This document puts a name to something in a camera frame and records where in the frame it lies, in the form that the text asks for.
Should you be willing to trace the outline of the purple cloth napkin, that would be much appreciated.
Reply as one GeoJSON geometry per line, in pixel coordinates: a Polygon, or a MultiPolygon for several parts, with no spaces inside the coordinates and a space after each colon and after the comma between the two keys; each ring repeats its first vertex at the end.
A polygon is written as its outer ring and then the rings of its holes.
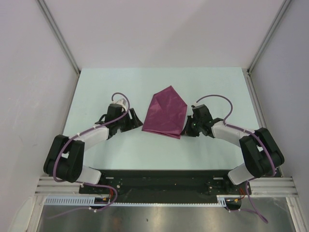
{"type": "Polygon", "coordinates": [[[169,86],[153,95],[142,131],[180,139],[186,113],[187,104],[169,86]]]}

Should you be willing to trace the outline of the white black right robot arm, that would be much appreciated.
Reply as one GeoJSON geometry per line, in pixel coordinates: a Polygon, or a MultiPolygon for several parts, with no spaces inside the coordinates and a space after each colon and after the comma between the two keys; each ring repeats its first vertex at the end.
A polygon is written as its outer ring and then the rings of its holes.
{"type": "Polygon", "coordinates": [[[198,137],[201,133],[214,139],[221,139],[241,149],[244,163],[229,171],[223,181],[223,189],[234,194],[240,184],[264,176],[275,176],[276,168],[284,164],[284,156],[273,136],[266,128],[247,130],[226,123],[221,118],[213,118],[208,107],[192,105],[193,114],[181,135],[198,137]]]}

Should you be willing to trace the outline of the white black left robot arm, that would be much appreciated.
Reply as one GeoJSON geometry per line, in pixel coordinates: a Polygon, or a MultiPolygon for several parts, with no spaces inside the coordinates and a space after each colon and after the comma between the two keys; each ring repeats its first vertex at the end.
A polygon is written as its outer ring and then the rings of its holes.
{"type": "Polygon", "coordinates": [[[102,193],[107,182],[101,171],[84,165],[84,153],[95,145],[112,138],[118,131],[126,132],[141,127],[133,108],[126,109],[121,103],[111,103],[93,127],[73,137],[57,135],[50,147],[43,171],[55,181],[89,183],[96,193],[102,193]]]}

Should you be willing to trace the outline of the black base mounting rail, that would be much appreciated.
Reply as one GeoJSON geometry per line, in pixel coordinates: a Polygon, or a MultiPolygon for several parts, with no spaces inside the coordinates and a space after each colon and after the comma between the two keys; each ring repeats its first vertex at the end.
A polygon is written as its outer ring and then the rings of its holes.
{"type": "Polygon", "coordinates": [[[99,187],[83,186],[80,194],[104,195],[110,191],[102,185],[116,189],[118,197],[167,198],[250,194],[245,183],[234,185],[228,170],[101,170],[99,187]]]}

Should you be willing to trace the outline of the right aluminium side rail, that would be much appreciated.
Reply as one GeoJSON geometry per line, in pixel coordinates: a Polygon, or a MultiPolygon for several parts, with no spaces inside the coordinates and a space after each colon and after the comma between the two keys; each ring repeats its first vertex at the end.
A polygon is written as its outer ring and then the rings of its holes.
{"type": "Polygon", "coordinates": [[[278,147],[281,148],[281,113],[284,107],[278,95],[280,86],[277,79],[259,69],[247,72],[247,79],[257,107],[258,119],[263,127],[269,129],[278,147]]]}

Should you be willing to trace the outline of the left aluminium frame post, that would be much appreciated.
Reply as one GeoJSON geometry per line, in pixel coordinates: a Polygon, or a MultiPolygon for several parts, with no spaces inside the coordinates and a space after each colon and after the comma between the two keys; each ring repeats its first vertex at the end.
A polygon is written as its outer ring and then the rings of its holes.
{"type": "Polygon", "coordinates": [[[57,40],[61,50],[63,51],[65,57],[67,58],[70,66],[73,68],[74,72],[77,74],[77,76],[80,75],[81,70],[78,67],[78,64],[51,12],[51,10],[49,9],[47,3],[45,0],[35,0],[35,2],[37,3],[43,17],[45,18],[49,28],[51,29],[55,39],[57,40]]]}

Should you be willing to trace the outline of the aluminium frame post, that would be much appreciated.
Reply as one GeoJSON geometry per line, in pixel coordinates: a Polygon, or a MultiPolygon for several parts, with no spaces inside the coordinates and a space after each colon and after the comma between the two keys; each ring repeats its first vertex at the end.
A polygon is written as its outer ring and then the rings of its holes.
{"type": "Polygon", "coordinates": [[[262,54],[266,50],[269,42],[271,41],[272,37],[274,36],[276,30],[279,28],[283,18],[285,17],[285,14],[287,13],[289,7],[293,3],[293,0],[284,0],[277,11],[273,21],[271,22],[257,52],[255,53],[252,61],[250,62],[250,65],[247,68],[247,73],[250,75],[254,68],[256,67],[259,59],[261,58],[262,54]]]}
{"type": "Polygon", "coordinates": [[[77,74],[77,76],[80,75],[81,70],[78,67],[78,64],[51,12],[51,10],[49,9],[47,3],[45,0],[35,0],[35,2],[37,3],[43,17],[45,18],[49,28],[51,29],[55,39],[57,40],[61,50],[63,51],[65,57],[67,58],[70,66],[73,68],[74,72],[77,74]]]}

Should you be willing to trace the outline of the right aluminium frame post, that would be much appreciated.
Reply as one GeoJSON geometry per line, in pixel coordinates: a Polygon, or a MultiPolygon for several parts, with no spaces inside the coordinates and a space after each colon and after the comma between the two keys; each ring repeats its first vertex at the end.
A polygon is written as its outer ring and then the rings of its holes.
{"type": "Polygon", "coordinates": [[[250,75],[254,68],[256,67],[259,59],[261,58],[262,54],[266,50],[269,42],[271,41],[272,37],[274,36],[276,30],[279,28],[283,18],[285,17],[285,14],[287,13],[289,7],[293,3],[293,0],[284,0],[277,11],[273,21],[271,22],[257,52],[255,53],[252,61],[250,62],[250,65],[247,68],[247,73],[250,75]]]}

